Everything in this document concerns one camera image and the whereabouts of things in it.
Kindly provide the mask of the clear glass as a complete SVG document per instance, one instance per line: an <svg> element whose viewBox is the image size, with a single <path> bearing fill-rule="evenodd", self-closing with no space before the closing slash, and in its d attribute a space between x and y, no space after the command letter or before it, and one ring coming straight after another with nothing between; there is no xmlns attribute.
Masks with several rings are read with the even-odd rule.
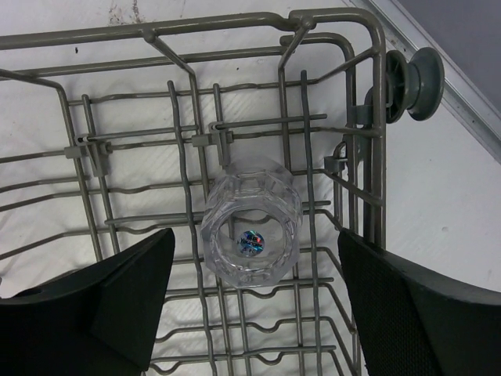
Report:
<svg viewBox="0 0 501 376"><path fill-rule="evenodd" d="M235 288L277 284L297 263L303 208L291 172L266 157L215 179L200 227L209 270Z"/></svg>

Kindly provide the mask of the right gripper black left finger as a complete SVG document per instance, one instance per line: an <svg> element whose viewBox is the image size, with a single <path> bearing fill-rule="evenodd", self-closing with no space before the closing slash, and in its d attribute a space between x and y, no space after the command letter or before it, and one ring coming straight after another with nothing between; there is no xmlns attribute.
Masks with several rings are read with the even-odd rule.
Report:
<svg viewBox="0 0 501 376"><path fill-rule="evenodd" d="M1 300L3 375L148 371L175 253L160 230L120 253Z"/></svg>

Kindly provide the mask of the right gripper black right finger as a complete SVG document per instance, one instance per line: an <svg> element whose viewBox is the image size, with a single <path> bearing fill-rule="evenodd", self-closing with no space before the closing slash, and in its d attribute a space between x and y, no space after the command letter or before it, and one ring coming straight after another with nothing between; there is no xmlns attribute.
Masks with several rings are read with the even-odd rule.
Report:
<svg viewBox="0 0 501 376"><path fill-rule="evenodd" d="M338 251L370 375L498 375L500 293L454 280L350 230Z"/></svg>

